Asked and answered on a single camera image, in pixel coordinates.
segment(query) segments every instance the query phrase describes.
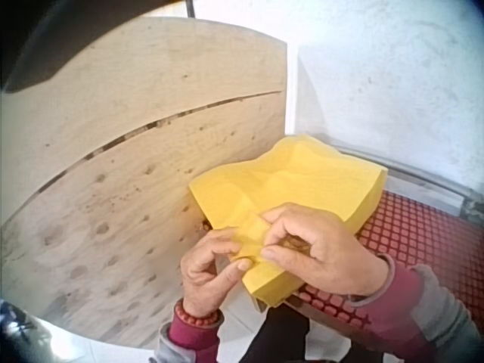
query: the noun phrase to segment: white wall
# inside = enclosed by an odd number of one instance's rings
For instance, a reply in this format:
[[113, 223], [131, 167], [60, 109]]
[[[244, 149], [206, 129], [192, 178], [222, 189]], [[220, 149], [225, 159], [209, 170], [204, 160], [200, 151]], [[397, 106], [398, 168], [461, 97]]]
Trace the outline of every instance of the white wall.
[[196, 0], [299, 46], [295, 131], [484, 192], [484, 20], [459, 0]]

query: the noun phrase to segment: hand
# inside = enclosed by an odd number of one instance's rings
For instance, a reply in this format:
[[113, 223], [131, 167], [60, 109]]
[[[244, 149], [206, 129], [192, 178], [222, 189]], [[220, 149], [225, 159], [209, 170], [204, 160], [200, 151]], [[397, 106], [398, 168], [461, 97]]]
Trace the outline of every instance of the hand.
[[231, 239], [233, 233], [231, 229], [210, 231], [181, 258], [183, 309], [195, 318], [204, 318], [217, 310], [228, 291], [252, 266], [249, 259], [239, 259], [217, 275], [216, 255], [228, 255], [240, 249], [240, 244]]
[[[331, 212], [284, 204], [264, 213], [272, 223], [262, 256], [328, 293], [370, 296], [380, 289], [389, 267], [367, 251]], [[311, 245], [310, 256], [278, 245], [287, 235]]]

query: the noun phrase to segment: person's right arm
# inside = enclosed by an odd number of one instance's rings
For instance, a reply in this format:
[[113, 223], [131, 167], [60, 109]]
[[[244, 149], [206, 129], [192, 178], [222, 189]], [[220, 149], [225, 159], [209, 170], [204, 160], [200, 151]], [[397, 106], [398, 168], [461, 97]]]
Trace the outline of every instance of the person's right arm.
[[[283, 205], [265, 213], [272, 223], [262, 255], [328, 293], [359, 296], [372, 331], [406, 361], [474, 361], [482, 339], [464, 305], [425, 265], [411, 269], [375, 256], [333, 213]], [[310, 256], [278, 245], [287, 235], [311, 245]]]

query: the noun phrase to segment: yellow fabric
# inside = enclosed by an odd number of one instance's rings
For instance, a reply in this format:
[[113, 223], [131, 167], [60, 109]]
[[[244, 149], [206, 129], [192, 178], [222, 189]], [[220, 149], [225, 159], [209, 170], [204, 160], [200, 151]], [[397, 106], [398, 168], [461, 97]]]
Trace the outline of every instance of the yellow fabric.
[[190, 189], [215, 229], [239, 227], [236, 238], [243, 247], [238, 257], [256, 263], [244, 284], [253, 296], [275, 306], [302, 281], [261, 260], [268, 225], [254, 216], [293, 202], [330, 210], [355, 233], [376, 209], [385, 179], [382, 166], [301, 135], [283, 138], [255, 160], [214, 168], [195, 178]]

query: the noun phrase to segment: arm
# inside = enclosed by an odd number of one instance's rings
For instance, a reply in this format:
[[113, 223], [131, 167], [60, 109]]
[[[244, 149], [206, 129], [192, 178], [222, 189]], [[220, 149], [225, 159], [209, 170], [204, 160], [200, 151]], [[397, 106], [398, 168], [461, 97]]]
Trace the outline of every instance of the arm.
[[430, 267], [406, 269], [388, 255], [385, 284], [352, 305], [366, 311], [372, 331], [389, 351], [409, 361], [473, 361], [482, 349], [476, 325], [462, 302], [444, 287]]
[[240, 244], [231, 240], [232, 230], [211, 231], [180, 262], [185, 297], [175, 305], [171, 323], [160, 329], [156, 363], [214, 363], [219, 349], [217, 333], [223, 322], [219, 307], [250, 268], [239, 259], [217, 274], [217, 255], [236, 253]]
[[[329, 212], [284, 205], [264, 218], [272, 226], [262, 255], [320, 290], [368, 296], [354, 305], [369, 314], [390, 352], [425, 362], [477, 358], [482, 340], [469, 312], [428, 266], [406, 269], [390, 256], [375, 256]], [[288, 234], [308, 242], [310, 256], [279, 246]]]

